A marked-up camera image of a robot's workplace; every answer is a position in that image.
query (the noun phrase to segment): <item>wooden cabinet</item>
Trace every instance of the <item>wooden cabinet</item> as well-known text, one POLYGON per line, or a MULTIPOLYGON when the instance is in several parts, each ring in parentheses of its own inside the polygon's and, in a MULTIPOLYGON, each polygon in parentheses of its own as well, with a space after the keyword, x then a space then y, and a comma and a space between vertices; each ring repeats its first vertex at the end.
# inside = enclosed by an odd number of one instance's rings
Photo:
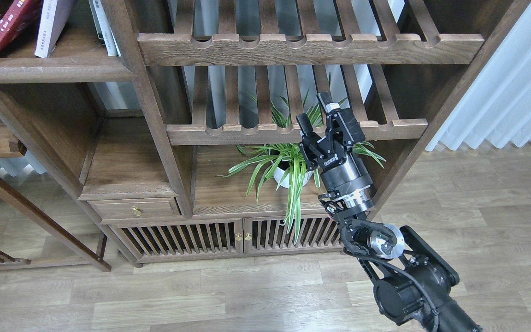
MULTIPOLYGON (((246 174, 217 177, 241 157, 234 144, 299 140, 296 123, 279 128, 271 122, 268 66, 283 66, 292 120, 302 112, 297 66, 308 66, 318 91, 329 90, 325 65, 341 66, 356 118, 388 160, 384 168, 368 165, 373 218, 529 0, 407 0, 396 20, 387 0, 370 0, 379 36, 361 33, 345 0, 336 0, 329 13, 339 23, 336 36, 322 33, 307 0, 295 2, 300 31, 294 35, 280 33, 276 2, 260 0, 254 36, 238 34, 232 0, 218 2, 218 31, 211 36, 195 33, 196 1, 179 0, 176 8, 160 0, 102 3, 122 56, 107 57, 97 45, 87 1, 79 0, 51 58, 32 57, 33 31, 2 54, 0 119, 124 255, 141 263, 340 248, 333 224, 318 217, 305 225, 323 225, 320 238, 294 245, 280 237, 290 236, 273 227, 286 198, 273 184, 266 183, 255 202, 244 194, 246 174), (184 65, 194 66, 192 80, 184 65), (225 66, 225 113, 218 117, 210 105, 212 65, 225 66), (369 65, 369 92, 360 91, 357 65, 369 65), (255 74, 254 115, 240 107, 238 73, 247 66, 255 74), (132 82, 141 110, 116 117, 83 82, 132 82), (272 240, 268 227, 280 238, 272 240), (249 234, 251 242, 236 241, 237 233, 249 234)), ((319 193, 305 188, 305 216, 323 212, 319 193)))

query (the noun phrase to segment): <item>potted plant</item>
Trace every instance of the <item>potted plant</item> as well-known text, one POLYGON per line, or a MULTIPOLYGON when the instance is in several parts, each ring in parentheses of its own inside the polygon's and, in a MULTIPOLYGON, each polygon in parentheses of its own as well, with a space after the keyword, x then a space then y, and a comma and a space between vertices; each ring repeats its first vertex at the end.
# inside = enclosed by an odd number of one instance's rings
MULTIPOLYGON (((306 104, 308 92, 303 100, 303 108, 306 104)), ((289 102, 286 98, 280 97, 286 107, 289 108, 289 102)), ((275 124, 282 128, 289 127, 291 125, 290 116, 284 116, 280 110, 271 103, 272 120, 275 124)), ((321 116, 321 107, 319 104, 312 105, 306 111, 308 120, 313 127, 321 126, 323 124, 321 116)), ((244 170, 249 165, 255 165, 253 173, 249 178, 249 184, 247 186, 246 195, 249 195, 251 188, 257 182, 257 190, 255 200, 259 202, 261 186, 269 179, 274 178, 278 182, 276 190, 280 187, 288 188, 288 199, 286 216, 280 225, 286 225, 287 232, 290 233, 292 227, 295 227, 294 243, 298 241, 298 237, 301 229, 301 192, 303 186, 308 183, 308 180, 312 176, 316 187, 320 188, 320 177, 318 172, 307 172, 306 162, 304 161, 301 149, 299 149, 298 143, 275 143, 264 145, 252 145, 248 147, 242 147, 237 145, 236 148, 240 153, 248 157, 247 160, 234 165, 228 170, 228 174, 223 177, 230 177, 238 172, 244 170)), ((372 157, 380 166, 382 161, 386 161, 380 155, 371 151, 369 148, 374 148, 370 142, 363 142, 354 145, 353 152, 355 154, 367 155, 372 157)))

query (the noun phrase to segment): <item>brass knob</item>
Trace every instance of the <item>brass knob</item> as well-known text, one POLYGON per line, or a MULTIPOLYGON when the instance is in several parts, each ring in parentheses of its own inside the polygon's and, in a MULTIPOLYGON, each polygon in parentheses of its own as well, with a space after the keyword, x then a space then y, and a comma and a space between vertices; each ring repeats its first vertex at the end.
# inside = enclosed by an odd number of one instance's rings
POLYGON ((143 214, 143 212, 139 209, 138 206, 134 206, 134 207, 132 208, 132 214, 134 214, 135 217, 140 217, 141 214, 143 214))

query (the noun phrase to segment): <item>cabinet door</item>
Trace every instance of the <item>cabinet door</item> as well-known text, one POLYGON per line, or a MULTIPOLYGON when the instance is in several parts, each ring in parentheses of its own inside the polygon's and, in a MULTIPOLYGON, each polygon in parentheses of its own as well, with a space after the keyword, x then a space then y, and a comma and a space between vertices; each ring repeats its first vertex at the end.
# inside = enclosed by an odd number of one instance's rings
POLYGON ((190 261, 243 254, 242 220, 177 221, 112 227, 138 263, 190 261))
POLYGON ((280 225, 282 218, 245 218, 243 242, 246 254, 278 255, 288 252, 322 252, 341 250, 337 223, 328 216, 305 216, 295 243, 294 228, 280 225))

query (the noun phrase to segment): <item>robotic arm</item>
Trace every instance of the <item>robotic arm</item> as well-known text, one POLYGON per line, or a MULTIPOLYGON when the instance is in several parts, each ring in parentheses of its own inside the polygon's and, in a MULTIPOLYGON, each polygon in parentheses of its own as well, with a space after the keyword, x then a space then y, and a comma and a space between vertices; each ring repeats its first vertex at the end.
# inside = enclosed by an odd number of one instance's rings
POLYGON ((327 92, 317 96, 326 114, 325 136, 315 134, 301 114, 296 117, 299 146, 308 170, 323 170, 327 193, 319 195, 319 202, 337 222, 344 252, 358 259, 373 282, 380 313, 398 326, 415 319, 432 332, 482 331, 449 296, 460 278, 429 244, 407 225, 398 228, 367 219, 366 210, 373 206, 372 179, 362 160, 352 156, 352 147, 365 136, 351 109, 342 109, 327 92), (395 258, 404 269, 389 263, 395 258))

